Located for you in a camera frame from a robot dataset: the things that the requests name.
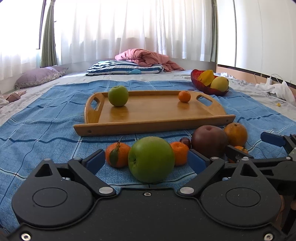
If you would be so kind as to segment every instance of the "blue gripper pad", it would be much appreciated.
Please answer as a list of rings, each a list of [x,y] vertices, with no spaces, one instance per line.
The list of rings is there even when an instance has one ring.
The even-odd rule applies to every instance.
[[[278,136],[273,133],[268,133],[268,132],[262,132],[260,135],[260,138],[263,142],[275,145],[275,146],[284,146],[286,144],[286,141],[282,136]]]
[[[202,156],[195,150],[189,150],[187,153],[187,163],[196,174],[201,173],[203,170],[207,168],[207,165],[210,164],[209,159],[207,159],[209,163],[206,163],[204,159],[207,159],[207,158]]]
[[[105,164],[105,151],[103,149],[97,150],[95,153],[83,159],[81,164],[92,174],[97,174]]]

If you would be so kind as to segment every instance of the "blue and white pillow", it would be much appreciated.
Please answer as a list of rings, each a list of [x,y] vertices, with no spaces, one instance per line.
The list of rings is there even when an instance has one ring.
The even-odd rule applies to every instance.
[[[126,60],[108,60],[100,61],[90,67],[86,75],[102,75],[102,74],[157,74],[163,71],[161,64],[154,64],[151,67],[142,67],[133,62]]]

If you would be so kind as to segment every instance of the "screw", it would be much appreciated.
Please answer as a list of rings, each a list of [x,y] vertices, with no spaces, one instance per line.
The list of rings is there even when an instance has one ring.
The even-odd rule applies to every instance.
[[[150,197],[151,195],[152,195],[151,192],[144,192],[144,196],[145,196],[145,197]]]
[[[23,233],[20,237],[24,241],[30,241],[31,240],[31,236],[29,234],[26,234],[26,233]]]
[[[101,194],[110,194],[113,192],[113,188],[111,187],[102,187],[99,189],[99,193]]]
[[[194,189],[191,187],[182,187],[180,188],[180,192],[183,194],[192,194],[194,193]]]
[[[267,234],[264,236],[264,241],[272,241],[274,238],[273,234]]]

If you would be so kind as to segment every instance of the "mattress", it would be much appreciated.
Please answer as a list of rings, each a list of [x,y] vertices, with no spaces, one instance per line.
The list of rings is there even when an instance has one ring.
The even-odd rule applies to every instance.
[[[34,102],[43,93],[47,92],[51,87],[55,85],[65,85],[72,83],[90,83],[96,80],[139,80],[139,81],[170,81],[170,80],[184,80],[190,79],[191,70],[186,71],[172,71],[161,72],[159,74],[123,74],[123,75],[104,75],[104,76],[86,76],[85,72],[71,73],[60,77],[51,82],[45,83],[41,86],[30,87],[22,90],[26,90],[27,93],[21,97],[20,100],[10,103],[0,109],[0,126],[5,123],[14,114],[20,112],[26,108],[29,104]],[[259,101],[263,105],[277,111],[278,113],[296,121],[296,107],[280,100],[273,96],[268,96],[263,91],[255,89],[254,84],[247,83],[243,80],[236,80],[232,76],[228,76],[229,86],[235,91],[242,92],[251,96],[253,99]]]

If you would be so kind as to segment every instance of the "tray handle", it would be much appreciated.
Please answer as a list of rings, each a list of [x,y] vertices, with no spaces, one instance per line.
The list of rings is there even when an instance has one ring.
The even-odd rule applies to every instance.
[[[101,93],[94,93],[90,96],[85,104],[84,109],[84,123],[98,123],[100,114],[104,105],[105,97]],[[97,103],[96,108],[94,109],[91,106],[91,103],[95,101]]]
[[[216,114],[217,112],[219,112],[220,115],[226,114],[224,108],[213,97],[204,93],[198,93],[198,95],[196,96],[196,100],[198,100],[200,97],[204,97],[205,99],[211,101],[211,104],[209,106],[206,106],[205,104],[199,101],[205,107],[205,109],[215,111]]]

